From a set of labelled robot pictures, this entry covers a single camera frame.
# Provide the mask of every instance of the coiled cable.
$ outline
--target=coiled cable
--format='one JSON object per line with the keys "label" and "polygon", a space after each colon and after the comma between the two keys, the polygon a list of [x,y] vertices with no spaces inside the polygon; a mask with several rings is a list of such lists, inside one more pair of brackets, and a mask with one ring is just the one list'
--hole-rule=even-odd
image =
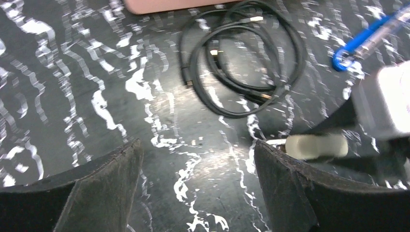
{"label": "coiled cable", "polygon": [[[285,29],[286,33],[290,37],[295,53],[296,65],[289,75],[289,81],[281,86],[266,86],[258,87],[244,84],[235,78],[229,73],[225,61],[225,57],[221,54],[220,51],[220,36],[226,32],[236,32],[240,31],[250,31],[257,36],[259,36],[264,43],[264,47],[267,50],[266,54],[268,55],[271,61],[276,61],[276,70],[275,72],[266,67],[267,76],[271,80],[275,78],[280,78],[282,73],[281,65],[278,61],[278,50],[275,44],[272,41],[272,38],[267,33],[266,29],[258,24],[258,21],[263,20],[261,16],[248,17],[243,10],[246,8],[258,7],[263,11],[275,16],[279,24]],[[182,44],[183,39],[195,24],[196,20],[204,16],[210,15],[222,15],[218,26],[204,36],[192,50],[190,57],[187,61],[184,61],[182,56]],[[241,19],[234,21],[234,17],[241,17]],[[198,59],[201,50],[206,49],[206,62],[212,74],[227,88],[230,90],[243,95],[246,99],[259,104],[258,108],[247,112],[232,112],[219,107],[209,96],[207,91],[204,88],[200,80],[200,74],[198,70]],[[304,41],[296,28],[292,26],[285,17],[273,9],[272,6],[261,0],[245,0],[236,5],[234,5],[229,10],[212,10],[207,11],[201,14],[196,15],[190,21],[188,21],[182,29],[182,32],[178,40],[178,61],[181,68],[181,75],[184,83],[189,87],[193,87],[199,99],[205,104],[209,110],[215,114],[225,116],[228,118],[242,118],[249,115],[255,114],[270,104],[277,103],[288,94],[294,87],[296,81],[303,72],[303,69],[306,65],[307,52]]]}

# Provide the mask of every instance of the black and white marble surface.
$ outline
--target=black and white marble surface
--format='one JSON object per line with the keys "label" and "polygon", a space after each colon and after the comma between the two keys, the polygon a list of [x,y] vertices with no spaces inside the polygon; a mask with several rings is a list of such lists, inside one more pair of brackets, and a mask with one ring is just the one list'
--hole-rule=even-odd
{"label": "black and white marble surface", "polygon": [[[269,2],[305,38],[308,64],[282,103],[230,120],[209,112],[182,86],[175,54],[179,29],[189,17],[226,6],[132,15],[120,0],[0,0],[2,186],[61,173],[141,138],[145,157],[129,231],[270,231],[253,162],[255,141],[311,128],[348,98],[355,81],[383,65],[408,60],[410,27],[348,73],[337,73],[329,66],[333,51],[403,3]],[[275,20],[266,24],[280,62],[290,69],[289,40]],[[211,26],[212,19],[198,20],[186,49]],[[244,38],[224,41],[223,49],[239,79],[258,82],[263,67],[254,52],[263,47],[255,37]],[[202,66],[215,101],[236,110],[255,107],[226,91]],[[350,140],[349,155],[378,152],[376,141],[360,127],[344,135]]]}

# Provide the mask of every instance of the cable connector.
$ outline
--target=cable connector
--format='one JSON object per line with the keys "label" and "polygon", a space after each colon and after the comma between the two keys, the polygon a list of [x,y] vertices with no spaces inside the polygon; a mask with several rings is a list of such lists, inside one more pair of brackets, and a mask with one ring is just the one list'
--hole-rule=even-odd
{"label": "cable connector", "polygon": [[243,18],[240,20],[241,23],[250,23],[250,22],[258,22],[262,21],[264,18],[262,16],[255,16],[251,18]]}
{"label": "cable connector", "polygon": [[271,99],[272,98],[272,96],[269,96],[267,94],[261,94],[261,97],[265,98],[265,99]]}
{"label": "cable connector", "polygon": [[217,56],[218,55],[218,50],[211,50],[211,55]]}
{"label": "cable connector", "polygon": [[184,81],[184,84],[187,85],[188,87],[192,86],[192,78],[190,76],[190,71],[188,69],[188,67],[183,67],[181,68],[181,75],[182,75],[182,79]]}
{"label": "cable connector", "polygon": [[257,21],[262,21],[264,18],[262,16],[256,16],[256,17],[252,17],[250,18],[251,22],[257,22]]}

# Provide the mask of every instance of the pink box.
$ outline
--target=pink box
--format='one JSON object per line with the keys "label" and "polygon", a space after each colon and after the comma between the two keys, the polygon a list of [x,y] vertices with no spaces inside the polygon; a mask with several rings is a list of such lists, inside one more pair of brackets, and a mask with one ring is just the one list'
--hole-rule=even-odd
{"label": "pink box", "polygon": [[142,15],[153,12],[216,5],[232,1],[238,0],[124,0],[124,3],[131,13]]}

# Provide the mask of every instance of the blue carabiner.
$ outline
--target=blue carabiner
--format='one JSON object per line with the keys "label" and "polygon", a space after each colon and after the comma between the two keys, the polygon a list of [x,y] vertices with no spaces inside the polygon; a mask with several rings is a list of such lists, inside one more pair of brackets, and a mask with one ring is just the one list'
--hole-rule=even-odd
{"label": "blue carabiner", "polygon": [[344,54],[352,54],[356,48],[364,43],[379,27],[385,24],[393,15],[385,15],[381,19],[372,23],[367,29],[360,32],[352,40],[347,42],[345,46],[340,47],[332,57],[333,68],[338,72],[346,71],[352,64],[346,65],[343,62]]}

